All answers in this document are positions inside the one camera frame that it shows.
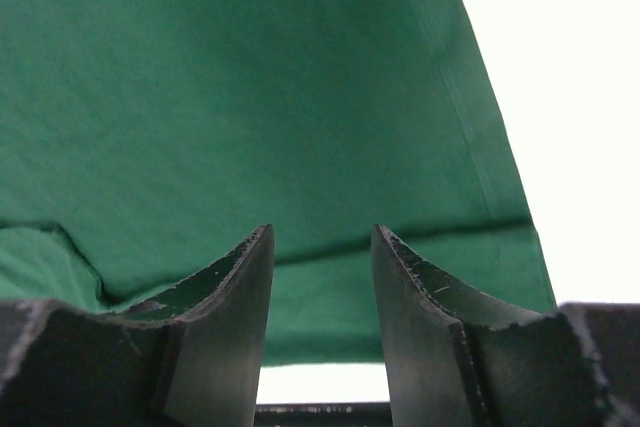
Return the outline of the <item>green t shirt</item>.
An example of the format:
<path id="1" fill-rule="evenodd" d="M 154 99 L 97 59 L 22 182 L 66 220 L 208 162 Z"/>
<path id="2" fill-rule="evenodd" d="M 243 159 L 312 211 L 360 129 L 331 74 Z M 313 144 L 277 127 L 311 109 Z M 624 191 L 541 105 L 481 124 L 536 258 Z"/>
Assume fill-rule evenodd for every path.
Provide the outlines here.
<path id="1" fill-rule="evenodd" d="M 370 232 L 555 300 L 462 0 L 1 0 L 1 294 L 124 309 L 275 230 L 264 361 L 381 359 Z"/>

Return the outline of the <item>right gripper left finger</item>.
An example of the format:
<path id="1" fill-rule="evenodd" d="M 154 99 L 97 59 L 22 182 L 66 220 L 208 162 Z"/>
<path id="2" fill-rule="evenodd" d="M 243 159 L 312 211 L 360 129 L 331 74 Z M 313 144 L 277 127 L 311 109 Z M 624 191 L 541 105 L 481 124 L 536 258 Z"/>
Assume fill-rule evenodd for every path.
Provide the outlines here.
<path id="1" fill-rule="evenodd" d="M 53 300 L 1 304 L 5 426 L 249 426 L 274 232 L 121 313 Z"/>

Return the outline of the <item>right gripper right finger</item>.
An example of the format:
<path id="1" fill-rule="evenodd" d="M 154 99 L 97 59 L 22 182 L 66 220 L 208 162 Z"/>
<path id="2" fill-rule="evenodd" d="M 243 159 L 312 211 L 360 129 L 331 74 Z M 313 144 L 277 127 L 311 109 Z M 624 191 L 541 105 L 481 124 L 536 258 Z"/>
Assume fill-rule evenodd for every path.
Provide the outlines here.
<path id="1" fill-rule="evenodd" d="M 639 308 L 567 303 L 542 314 L 496 299 L 371 235 L 397 426 L 635 426 Z"/>

